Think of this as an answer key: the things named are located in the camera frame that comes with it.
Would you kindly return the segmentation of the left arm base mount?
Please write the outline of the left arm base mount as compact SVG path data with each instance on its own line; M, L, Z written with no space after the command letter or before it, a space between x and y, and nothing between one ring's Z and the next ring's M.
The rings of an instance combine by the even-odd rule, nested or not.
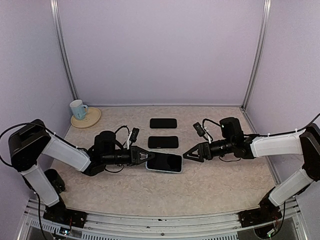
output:
M87 213L80 210L67 208L62 198L53 206L45 206L43 218L69 227L84 228Z

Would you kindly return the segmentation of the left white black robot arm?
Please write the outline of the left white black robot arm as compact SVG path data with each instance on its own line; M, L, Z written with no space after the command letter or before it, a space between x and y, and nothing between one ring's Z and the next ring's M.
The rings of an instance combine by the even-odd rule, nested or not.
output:
M77 147L49 130L44 122L16 125L18 129L8 138L11 167L19 172L30 188L35 191L57 221L63 223L70 218L70 211L61 203L60 194L38 165L41 155L49 156L86 176L93 177L105 170L107 165L137 166L152 160L153 152L133 145L139 129L134 128L128 135L128 146L117 140L116 133L105 130L94 138L89 149Z

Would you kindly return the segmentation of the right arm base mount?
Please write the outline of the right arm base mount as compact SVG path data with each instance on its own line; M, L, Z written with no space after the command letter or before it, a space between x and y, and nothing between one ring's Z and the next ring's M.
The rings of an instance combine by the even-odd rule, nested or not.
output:
M238 213L240 224L242 228L251 227L275 221L283 217L280 207L274 205L270 200L269 196L272 188L259 202L259 207L249 210L243 210Z

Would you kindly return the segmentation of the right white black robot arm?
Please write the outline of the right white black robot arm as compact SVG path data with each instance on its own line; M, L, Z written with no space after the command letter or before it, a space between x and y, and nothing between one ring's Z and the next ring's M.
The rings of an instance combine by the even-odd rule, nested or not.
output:
M214 157L233 154L238 159L253 160L265 156L302 155L304 163L287 180L273 188L260 201L256 210L256 218L266 222L275 212L276 207L295 194L300 193L311 183L320 179L320 129L311 122L301 129L275 134L244 134L240 121L235 117L227 117L217 124L223 136L222 140L195 145L183 154L186 160L203 163Z

